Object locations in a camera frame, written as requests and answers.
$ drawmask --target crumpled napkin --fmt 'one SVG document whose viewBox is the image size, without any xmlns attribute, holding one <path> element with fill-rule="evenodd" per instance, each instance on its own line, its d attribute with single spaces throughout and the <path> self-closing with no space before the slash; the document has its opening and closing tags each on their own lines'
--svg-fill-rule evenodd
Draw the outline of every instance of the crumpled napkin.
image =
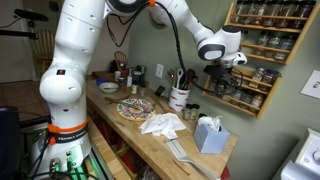
<svg viewBox="0 0 320 180">
<path fill-rule="evenodd" d="M 140 126 L 141 134 L 152 133 L 154 136 L 163 134 L 169 139 L 178 137 L 175 131 L 185 128 L 179 117 L 173 113 L 154 114 Z"/>
<path fill-rule="evenodd" d="M 203 116 L 203 117 L 199 118 L 198 125 L 208 124 L 211 129 L 213 129 L 216 132 L 219 132 L 220 131 L 220 118 L 221 117 L 222 116 L 217 116 L 215 118 L 212 118 L 210 116 Z"/>
</svg>

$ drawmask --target spice rack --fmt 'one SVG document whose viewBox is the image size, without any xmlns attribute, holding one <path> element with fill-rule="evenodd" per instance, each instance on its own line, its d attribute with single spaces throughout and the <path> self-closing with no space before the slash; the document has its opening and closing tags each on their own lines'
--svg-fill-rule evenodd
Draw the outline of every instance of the spice rack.
<svg viewBox="0 0 320 180">
<path fill-rule="evenodd" d="M 298 51 L 301 42 L 303 41 L 305 35 L 307 34 L 311 24 L 313 23 L 315 17 L 317 16 L 318 11 L 320 10 L 320 5 L 316 4 L 308 18 L 300 18 L 300 17 L 286 17 L 286 16 L 259 16 L 259 15 L 245 15 L 245 14 L 233 14 L 235 8 L 235 4 L 231 3 L 227 18 L 224 22 L 225 25 L 232 25 L 239 27 L 240 29 L 246 29 L 246 30 L 263 30 L 263 31 L 279 31 L 283 33 L 293 33 L 297 34 L 297 40 L 293 46 L 293 48 L 290 51 L 286 50 L 281 50 L 281 49 L 276 49 L 276 48 L 270 48 L 270 47 L 265 47 L 265 46 L 258 46 L 253 43 L 246 43 L 243 42 L 241 43 L 242 47 L 247 47 L 251 49 L 262 49 L 262 50 L 271 50 L 274 52 L 282 52 L 282 53 L 287 53 L 288 56 L 285 59 L 285 61 L 277 61 L 273 58 L 266 58 L 264 56 L 260 55 L 255 55 L 253 53 L 245 53 L 247 57 L 254 58 L 254 59 L 259 59 L 259 60 L 264 60 L 264 61 L 270 61 L 274 63 L 280 63 L 280 64 L 290 64 L 293 60 L 293 57 L 295 53 Z M 306 21 L 303 29 L 290 29 L 290 28 L 276 28 L 276 27 L 264 27 L 264 26 L 258 26 L 258 25 L 251 25 L 251 24 L 238 24 L 238 23 L 231 23 L 231 17 L 237 16 L 237 17 L 260 17 L 260 18 L 272 18 L 272 19 L 288 19 L 288 20 L 301 20 L 301 21 Z"/>
<path fill-rule="evenodd" d="M 222 104 L 231 106 L 231 107 L 233 107 L 233 108 L 235 108 L 235 109 L 237 109 L 239 111 L 242 111 L 242 112 L 244 112 L 246 114 L 252 115 L 256 119 L 259 120 L 259 119 L 261 119 L 263 113 L 265 112 L 265 110 L 266 110 L 266 108 L 267 108 L 272 96 L 274 95 L 277 87 L 279 86 L 282 78 L 281 78 L 281 76 L 278 76 L 276 78 L 275 82 L 273 83 L 273 85 L 270 85 L 270 84 L 266 84 L 266 83 L 263 83 L 263 82 L 252 80 L 251 78 L 254 75 L 254 71 L 252 71 L 252 70 L 248 70 L 248 69 L 244 69 L 244 68 L 240 68 L 240 67 L 236 67 L 235 69 L 237 69 L 237 70 L 234 70 L 234 68 L 233 68 L 232 75 L 237 77 L 238 79 L 242 78 L 243 81 L 247 81 L 249 83 L 250 82 L 255 82 L 255 83 L 258 83 L 258 84 L 262 84 L 262 85 L 265 85 L 265 86 L 269 87 L 269 89 L 270 89 L 269 91 L 265 92 L 265 91 L 259 90 L 258 88 L 252 88 L 252 87 L 248 86 L 246 83 L 241 84 L 242 88 L 250 89 L 250 90 L 252 90 L 254 92 L 261 93 L 261 94 L 263 94 L 265 96 L 265 99 L 264 99 L 264 101 L 263 101 L 263 103 L 262 103 L 260 108 L 256 108 L 255 106 L 252 106 L 252 105 L 250 105 L 248 103 L 245 103 L 245 102 L 243 102 L 241 100 L 235 99 L 235 98 L 231 97 L 230 95 L 227 95 L 227 98 L 229 98 L 230 100 L 236 101 L 238 104 L 246 105 L 249 108 L 252 108 L 252 109 L 256 110 L 256 112 L 251 112 L 251 111 L 249 111 L 247 109 L 243 109 L 243 108 L 239 107 L 238 105 L 231 104 L 229 101 L 221 99 L 221 98 L 219 98 L 217 96 L 213 96 L 213 95 L 211 95 L 211 94 L 209 94 L 209 93 L 207 93 L 205 91 L 202 92 L 202 96 L 209 97 L 209 98 L 214 99 L 214 100 L 216 100 L 216 101 L 218 101 L 218 102 L 220 102 Z M 206 89 L 210 89 L 211 82 L 212 82 L 212 78 L 211 78 L 211 76 L 208 76 L 207 81 L 205 83 L 205 88 Z"/>
</svg>

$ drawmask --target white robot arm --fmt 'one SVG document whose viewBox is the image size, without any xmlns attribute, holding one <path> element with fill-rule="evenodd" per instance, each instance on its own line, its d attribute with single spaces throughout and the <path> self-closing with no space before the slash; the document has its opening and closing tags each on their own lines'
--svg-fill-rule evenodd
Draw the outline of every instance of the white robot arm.
<svg viewBox="0 0 320 180">
<path fill-rule="evenodd" d="M 229 68 L 243 64 L 246 58 L 237 49 L 240 31 L 226 26 L 217 33 L 204 27 L 192 15 L 184 0 L 157 0 L 194 36 L 198 54 L 204 60 L 220 60 Z M 41 78 L 40 93 L 47 101 L 51 122 L 49 141 L 43 136 L 32 149 L 31 162 L 42 156 L 39 169 L 31 174 L 77 168 L 91 150 L 87 133 L 85 76 L 104 20 L 109 13 L 131 16 L 146 0 L 65 0 L 55 38 L 54 59 Z M 150 10 L 170 25 L 163 7 Z"/>
</svg>

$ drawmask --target ceramic plate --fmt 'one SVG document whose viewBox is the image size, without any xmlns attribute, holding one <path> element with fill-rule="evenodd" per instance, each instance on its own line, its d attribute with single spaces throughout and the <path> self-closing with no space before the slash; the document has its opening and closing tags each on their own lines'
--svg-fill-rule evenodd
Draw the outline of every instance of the ceramic plate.
<svg viewBox="0 0 320 180">
<path fill-rule="evenodd" d="M 137 107 L 141 107 L 143 109 L 147 109 L 147 107 L 151 105 L 150 102 L 143 100 L 143 99 L 126 99 L 123 102 L 133 104 L 133 105 L 135 105 Z M 117 112 L 121 117 L 123 117 L 127 120 L 145 121 L 146 119 L 151 117 L 155 111 L 153 111 L 152 113 L 146 113 L 146 112 L 143 112 L 142 110 L 128 107 L 123 104 L 118 104 Z"/>
</svg>

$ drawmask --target blue tissue box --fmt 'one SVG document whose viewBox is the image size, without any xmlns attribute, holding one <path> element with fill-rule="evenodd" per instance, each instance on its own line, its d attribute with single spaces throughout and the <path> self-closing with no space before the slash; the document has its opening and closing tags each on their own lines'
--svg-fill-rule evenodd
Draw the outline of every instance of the blue tissue box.
<svg viewBox="0 0 320 180">
<path fill-rule="evenodd" d="M 208 124 L 198 125 L 194 132 L 194 140 L 200 153 L 221 154 L 230 133 L 221 125 L 221 131 L 216 132 Z"/>
</svg>

